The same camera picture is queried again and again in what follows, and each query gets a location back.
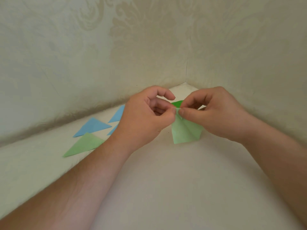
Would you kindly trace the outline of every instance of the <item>green paper triangle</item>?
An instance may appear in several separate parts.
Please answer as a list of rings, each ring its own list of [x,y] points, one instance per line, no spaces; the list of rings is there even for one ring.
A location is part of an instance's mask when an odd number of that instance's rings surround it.
[[[81,152],[90,151],[97,148],[105,142],[103,139],[98,138],[90,133],[85,133],[64,155],[63,157],[72,156]]]
[[[173,104],[175,107],[180,108],[180,105],[181,105],[182,102],[183,102],[183,100],[177,101],[177,102],[172,102],[172,104]]]
[[[176,118],[175,121],[172,123],[172,134],[174,143],[185,143],[199,140],[199,138],[201,137],[203,126],[182,118],[178,114],[180,108],[176,108],[176,110]]]

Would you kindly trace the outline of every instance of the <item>hand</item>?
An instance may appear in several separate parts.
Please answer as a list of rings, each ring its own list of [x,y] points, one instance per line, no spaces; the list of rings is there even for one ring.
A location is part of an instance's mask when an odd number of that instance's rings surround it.
[[[131,153],[151,142],[162,129],[175,121],[175,106],[157,95],[168,100],[175,99],[170,90],[159,86],[148,87],[131,96],[118,127],[111,135]]]
[[[223,87],[200,89],[182,102],[179,115],[202,125],[210,133],[241,142],[255,119]]]

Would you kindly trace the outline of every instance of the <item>folded paper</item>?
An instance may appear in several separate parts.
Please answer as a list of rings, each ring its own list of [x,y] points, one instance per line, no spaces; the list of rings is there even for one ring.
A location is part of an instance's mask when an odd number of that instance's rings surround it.
[[[95,131],[100,131],[100,130],[103,130],[109,127],[112,127],[112,126],[109,124],[103,123],[99,121],[98,119],[90,118],[89,121],[87,121],[86,124],[84,124],[73,137],[84,135],[85,133],[92,133]]]
[[[178,111],[180,108],[176,108],[176,119],[172,123],[172,134],[174,143],[185,143],[194,140],[199,140],[203,127],[191,121],[182,118]]]
[[[113,117],[110,119],[108,123],[120,121],[124,108],[125,108],[125,105],[120,106],[120,108],[116,111],[116,113],[113,115]]]
[[[63,157],[72,156],[78,153],[90,151],[97,148],[104,142],[103,139],[98,138],[90,133],[85,133],[64,155]]]
[[[183,102],[183,100],[177,101],[177,102],[172,102],[172,104],[173,104],[175,107],[178,107],[178,108],[179,108],[182,102]]]
[[[111,135],[113,133],[113,131],[117,128],[118,124],[107,134],[107,135]]]

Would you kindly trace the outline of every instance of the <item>beige wallpaper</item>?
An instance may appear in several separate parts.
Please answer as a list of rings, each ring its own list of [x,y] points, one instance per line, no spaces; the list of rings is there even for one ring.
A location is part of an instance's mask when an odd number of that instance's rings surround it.
[[[0,0],[0,138],[185,82],[188,23],[176,0]]]
[[[306,9],[307,0],[0,0],[0,142],[185,81],[222,85],[307,141]]]
[[[193,0],[187,82],[307,142],[307,0]]]

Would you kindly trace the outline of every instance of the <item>blue paper triangle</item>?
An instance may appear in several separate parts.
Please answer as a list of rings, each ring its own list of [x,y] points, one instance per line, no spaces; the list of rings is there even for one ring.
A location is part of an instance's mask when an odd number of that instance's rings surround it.
[[[84,124],[73,137],[84,135],[85,133],[92,133],[95,131],[100,131],[100,130],[103,130],[109,127],[112,127],[112,126],[109,124],[103,123],[95,118],[90,118],[89,121],[87,121],[86,124]]]
[[[113,131],[117,128],[118,124],[107,134],[107,135],[111,135],[113,133]]]
[[[116,111],[116,113],[113,115],[113,117],[111,118],[111,120],[108,123],[120,121],[120,119],[122,117],[122,113],[124,111],[124,108],[125,108],[125,105],[120,106],[120,108]]]

